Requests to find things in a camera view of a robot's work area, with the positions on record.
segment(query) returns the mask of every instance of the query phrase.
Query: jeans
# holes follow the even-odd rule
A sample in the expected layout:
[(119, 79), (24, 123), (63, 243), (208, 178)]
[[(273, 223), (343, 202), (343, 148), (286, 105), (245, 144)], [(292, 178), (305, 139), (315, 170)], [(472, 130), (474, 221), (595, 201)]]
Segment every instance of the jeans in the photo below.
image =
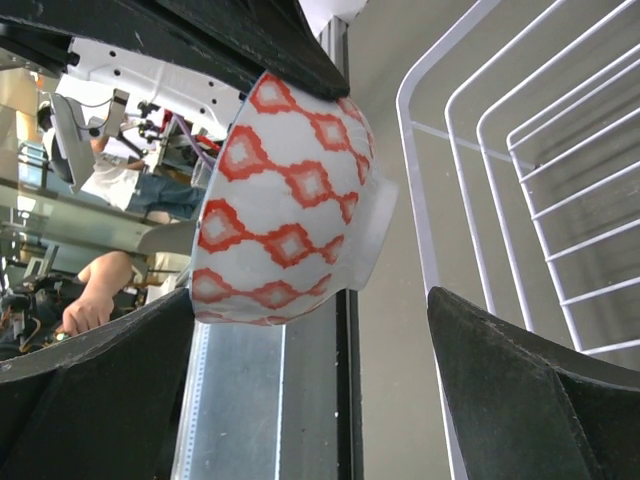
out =
[(189, 220), (200, 209), (204, 195), (204, 190), (183, 185), (173, 178), (141, 173), (127, 211), (142, 215), (166, 212)]

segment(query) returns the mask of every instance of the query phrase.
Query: white bowl with red pattern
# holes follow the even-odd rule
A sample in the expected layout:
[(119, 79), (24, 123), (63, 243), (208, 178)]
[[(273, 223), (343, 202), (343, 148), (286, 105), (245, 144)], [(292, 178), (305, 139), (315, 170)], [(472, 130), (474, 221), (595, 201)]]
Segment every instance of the white bowl with red pattern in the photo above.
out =
[(350, 99), (322, 101), (265, 73), (207, 189), (191, 260), (196, 318), (279, 325), (364, 288), (397, 195)]

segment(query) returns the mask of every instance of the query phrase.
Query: red diamond pattern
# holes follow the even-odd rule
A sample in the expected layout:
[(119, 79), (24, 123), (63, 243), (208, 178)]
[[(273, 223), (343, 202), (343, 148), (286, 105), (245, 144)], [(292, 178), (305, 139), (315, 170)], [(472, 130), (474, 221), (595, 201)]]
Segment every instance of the red diamond pattern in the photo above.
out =
[(191, 295), (194, 300), (203, 303), (216, 303), (232, 297), (236, 293), (222, 276), (208, 268), (193, 272)]
[(264, 76), (249, 101), (259, 113), (274, 115), (301, 110), (289, 87), (273, 75)]
[(287, 267), (300, 261), (314, 250), (306, 230), (298, 223), (283, 225), (265, 239), (264, 248), (277, 264)]
[(305, 160), (291, 165), (285, 177), (291, 194), (304, 208), (315, 207), (335, 198), (329, 174), (320, 162)]
[(358, 204), (358, 194), (355, 192), (348, 193), (341, 197), (338, 202), (340, 203), (340, 211), (342, 212), (342, 219), (346, 224), (351, 223), (353, 218), (353, 212)]
[(277, 310), (286, 307), (304, 295), (314, 297), (324, 295), (330, 279), (331, 274), (325, 275), (306, 292), (299, 292), (282, 280), (269, 282), (262, 287), (243, 292), (226, 283), (221, 275), (208, 268), (203, 268), (193, 272), (191, 295), (193, 300), (205, 304), (217, 303), (233, 296), (248, 297), (265, 308)]
[(309, 118), (311, 127), (316, 133), (316, 138), (325, 150), (331, 152), (348, 152), (352, 150), (347, 127), (338, 117), (313, 113), (309, 114), (307, 118)]
[(209, 253), (223, 252), (247, 238), (247, 229), (224, 200), (207, 202), (202, 214), (198, 245)]
[[(296, 113), (303, 115), (313, 128), (320, 145), (331, 152), (348, 152), (353, 156), (357, 167), (358, 180), (364, 185), (373, 158), (373, 137), (364, 118), (355, 104), (349, 99), (339, 100), (338, 106), (345, 115), (360, 122), (366, 132), (370, 144), (369, 157), (355, 151), (351, 144), (349, 131), (344, 122), (336, 115), (321, 114), (302, 108), (297, 104), (290, 88), (277, 77), (267, 74), (256, 87), (249, 102), (260, 114), (274, 115)], [(331, 183), (328, 172), (321, 162), (302, 160), (300, 163), (282, 166), (273, 162), (262, 144), (260, 136), (248, 125), (236, 125), (227, 139), (219, 159), (218, 169), (229, 182), (241, 181), (266, 171), (280, 174), (288, 187), (291, 196), (303, 208), (312, 208), (327, 201), (336, 201), (340, 206), (343, 221), (349, 224), (353, 218), (359, 200), (357, 191), (346, 195), (337, 194)], [(334, 264), (340, 254), (344, 237), (334, 238), (328, 244), (317, 247), (309, 237), (309, 233), (300, 224), (285, 224), (266, 234), (249, 231), (238, 218), (238, 214), (224, 199), (218, 198), (207, 202), (199, 231), (198, 244), (210, 253), (223, 252), (245, 240), (257, 241), (269, 253), (272, 260), (283, 268), (298, 264), (304, 258), (317, 253), (328, 264)], [(322, 297), (326, 294), (331, 274), (322, 277), (307, 291), (298, 291), (292, 285), (279, 280), (250, 290), (241, 291), (224, 281), (218, 273), (205, 268), (193, 273), (192, 295), (196, 302), (215, 304), (227, 298), (240, 296), (250, 298), (262, 307), (278, 310), (294, 302), (302, 296)], [(321, 304), (320, 298), (313, 303), (313, 308)], [(236, 323), (232, 318), (221, 315), (214, 310), (200, 310), (197, 318), (216, 323)], [(253, 325), (278, 325), (289, 321), (288, 317), (267, 316), (254, 320)]]
[(224, 159), (219, 170), (230, 182), (246, 180), (251, 175), (275, 169), (267, 152), (262, 148), (260, 137), (251, 127), (237, 125), (227, 140)]
[(309, 255), (318, 253), (329, 264), (335, 262), (344, 237), (337, 236), (324, 247), (316, 247), (309, 233), (299, 223), (285, 224), (264, 235), (247, 230), (238, 213), (225, 200), (207, 202), (202, 215), (198, 245), (209, 253), (223, 252), (245, 240), (262, 245), (271, 259), (282, 268), (298, 265)]

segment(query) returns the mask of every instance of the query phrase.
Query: white shirt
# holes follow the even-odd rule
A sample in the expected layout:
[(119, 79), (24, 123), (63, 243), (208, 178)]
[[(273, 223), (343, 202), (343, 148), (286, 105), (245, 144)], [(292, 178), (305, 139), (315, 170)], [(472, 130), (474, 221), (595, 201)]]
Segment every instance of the white shirt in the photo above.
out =
[[(51, 157), (55, 130), (48, 130), (42, 139), (45, 150)], [(107, 153), (96, 153), (94, 173), (89, 177), (81, 190), (103, 199), (109, 205), (126, 210), (135, 193), (140, 173), (114, 165), (120, 163), (120, 158)]]

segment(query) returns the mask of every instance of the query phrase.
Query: person's hand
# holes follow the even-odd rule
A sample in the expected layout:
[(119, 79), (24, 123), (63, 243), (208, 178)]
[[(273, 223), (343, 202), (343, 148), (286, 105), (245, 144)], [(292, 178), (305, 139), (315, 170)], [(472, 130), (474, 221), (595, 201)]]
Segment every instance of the person's hand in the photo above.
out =
[(113, 309), (111, 297), (96, 293), (83, 294), (64, 311), (62, 326), (71, 336), (87, 332), (107, 323)]

